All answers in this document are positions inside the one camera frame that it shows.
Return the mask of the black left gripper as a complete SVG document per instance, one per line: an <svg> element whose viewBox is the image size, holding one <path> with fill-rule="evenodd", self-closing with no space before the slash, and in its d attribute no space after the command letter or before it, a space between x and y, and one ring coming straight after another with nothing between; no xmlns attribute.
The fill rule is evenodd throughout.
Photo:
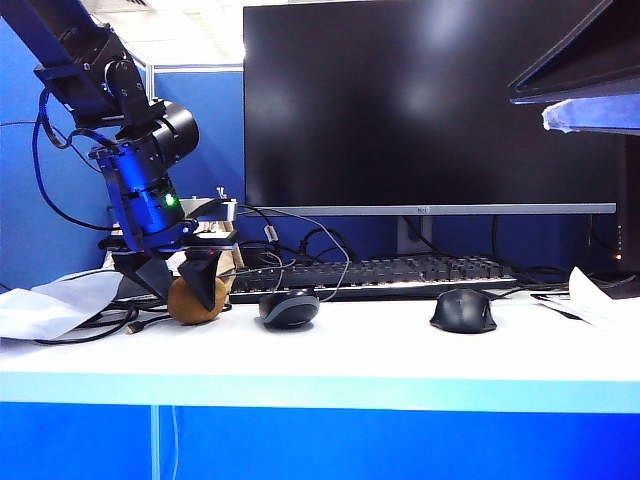
<svg viewBox="0 0 640 480"><path fill-rule="evenodd" d="M94 148L114 216L127 247L150 256L186 249L227 249L237 234L198 234L198 221L186 216L161 152L151 142L120 142ZM116 253L114 267L123 275L118 299L153 295L167 301L173 281L166 262L144 253ZM181 277L206 310L216 306L219 252L186 251Z"/></svg>

